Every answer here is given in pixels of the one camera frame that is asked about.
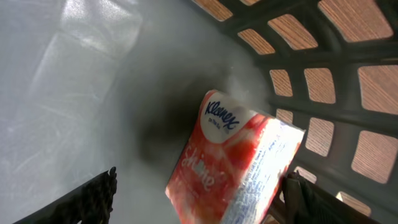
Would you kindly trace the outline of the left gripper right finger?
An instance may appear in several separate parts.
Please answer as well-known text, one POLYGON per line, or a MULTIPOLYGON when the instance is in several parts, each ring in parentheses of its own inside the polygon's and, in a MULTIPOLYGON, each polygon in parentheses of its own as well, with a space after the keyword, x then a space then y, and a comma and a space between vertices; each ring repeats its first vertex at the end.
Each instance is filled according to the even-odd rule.
POLYGON ((298 172, 283 177, 282 192, 285 222, 288 224, 379 224, 309 182, 298 172))

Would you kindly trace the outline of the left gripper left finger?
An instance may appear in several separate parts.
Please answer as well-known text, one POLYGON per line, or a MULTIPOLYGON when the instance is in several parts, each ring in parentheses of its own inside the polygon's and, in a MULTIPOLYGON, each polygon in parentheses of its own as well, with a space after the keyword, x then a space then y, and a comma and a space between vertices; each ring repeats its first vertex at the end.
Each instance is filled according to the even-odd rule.
POLYGON ((116 177, 116 168, 112 167, 16 223, 108 224, 117 191, 116 177))

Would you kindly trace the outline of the grey plastic mesh basket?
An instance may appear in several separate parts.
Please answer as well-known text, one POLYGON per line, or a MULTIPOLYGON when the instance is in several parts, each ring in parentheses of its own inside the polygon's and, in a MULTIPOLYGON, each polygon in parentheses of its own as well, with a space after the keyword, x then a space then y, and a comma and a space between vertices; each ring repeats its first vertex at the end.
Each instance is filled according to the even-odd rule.
POLYGON ((211 89, 286 110, 327 154, 292 163, 397 222, 396 1, 1 2, 1 222, 115 167, 111 223, 177 223, 167 181, 211 89))

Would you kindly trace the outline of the red Kleenex tissue pack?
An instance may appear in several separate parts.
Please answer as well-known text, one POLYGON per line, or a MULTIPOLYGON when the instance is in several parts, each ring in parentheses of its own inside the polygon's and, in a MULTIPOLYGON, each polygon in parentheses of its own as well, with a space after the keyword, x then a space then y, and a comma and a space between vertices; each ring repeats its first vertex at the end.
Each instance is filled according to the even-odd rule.
POLYGON ((260 223, 304 130, 208 91, 166 186, 182 223, 260 223))

